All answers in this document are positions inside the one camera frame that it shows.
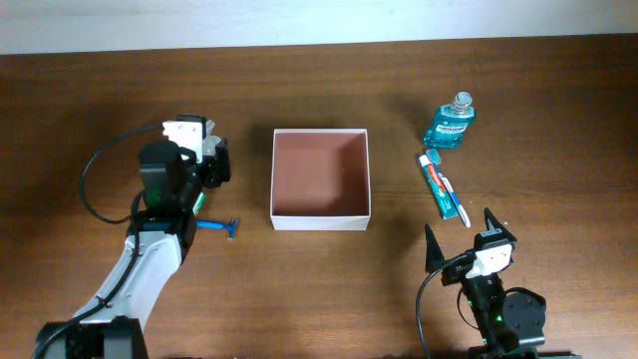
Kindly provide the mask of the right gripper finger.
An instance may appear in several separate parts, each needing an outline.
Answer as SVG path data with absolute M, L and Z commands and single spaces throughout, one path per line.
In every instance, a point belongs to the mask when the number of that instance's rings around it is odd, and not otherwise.
M 508 233 L 508 230 L 496 219 L 495 215 L 488 207 L 484 209 L 483 213 L 486 225 L 486 234 Z
M 434 273 L 445 265 L 446 259 L 432 228 L 428 224 L 425 225 L 425 234 L 427 242 L 426 271 Z

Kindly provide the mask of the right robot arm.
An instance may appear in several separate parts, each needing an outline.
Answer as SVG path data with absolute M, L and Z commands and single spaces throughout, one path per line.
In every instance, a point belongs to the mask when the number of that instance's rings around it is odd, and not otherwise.
M 426 272 L 416 296 L 415 314 L 425 356 L 432 356 L 422 321 L 422 299 L 427 285 L 437 276 L 442 285 L 458 284 L 480 333 L 481 346 L 468 349 L 470 358 L 574 358 L 569 351 L 540 352 L 545 343 L 546 299 L 524 287 L 505 289 L 499 274 L 513 264 L 516 237 L 486 208 L 486 230 L 475 235 L 474 246 L 446 258 L 432 228 L 425 226 Z

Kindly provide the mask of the clear spray bottle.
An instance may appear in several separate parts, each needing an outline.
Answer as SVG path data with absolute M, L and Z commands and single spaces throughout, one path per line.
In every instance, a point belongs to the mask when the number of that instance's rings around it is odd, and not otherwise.
M 216 155 L 216 147 L 222 142 L 222 138 L 215 136 L 212 132 L 215 122 L 207 120 L 204 124 L 204 138 L 202 140 L 202 155 L 204 157 L 213 157 Z

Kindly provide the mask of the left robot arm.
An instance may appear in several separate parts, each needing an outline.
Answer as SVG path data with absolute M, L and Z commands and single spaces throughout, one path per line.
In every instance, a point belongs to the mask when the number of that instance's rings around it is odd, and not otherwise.
M 133 199 L 125 247 L 95 296 L 72 318 L 40 330 L 36 358 L 146 358 L 144 329 L 194 240 L 203 190 L 230 179 L 227 141 L 197 154 L 162 140 L 140 150 L 144 188 Z

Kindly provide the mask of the blue disposable razor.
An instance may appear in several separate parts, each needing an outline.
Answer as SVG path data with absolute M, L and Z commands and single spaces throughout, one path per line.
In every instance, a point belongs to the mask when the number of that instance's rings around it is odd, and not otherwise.
M 227 238 L 229 240 L 233 240 L 237 230 L 238 222 L 236 219 L 233 219 L 229 223 L 210 221 L 210 220 L 198 220 L 196 224 L 198 228 L 225 230 L 227 232 Z

